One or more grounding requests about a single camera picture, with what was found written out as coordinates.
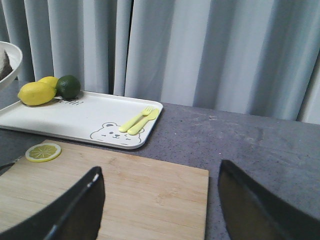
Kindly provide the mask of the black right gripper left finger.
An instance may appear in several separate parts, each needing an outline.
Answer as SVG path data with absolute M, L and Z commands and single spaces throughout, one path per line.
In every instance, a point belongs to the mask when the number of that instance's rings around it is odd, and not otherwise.
M 2 232 L 2 240 L 95 240 L 105 204 L 102 169 L 91 168 L 47 207 Z

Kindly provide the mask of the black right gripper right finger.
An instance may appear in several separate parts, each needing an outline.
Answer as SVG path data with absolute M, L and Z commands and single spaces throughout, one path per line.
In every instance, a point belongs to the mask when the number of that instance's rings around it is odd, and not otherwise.
M 218 193 L 232 240 L 318 240 L 320 221 L 260 185 L 230 160 L 222 160 Z

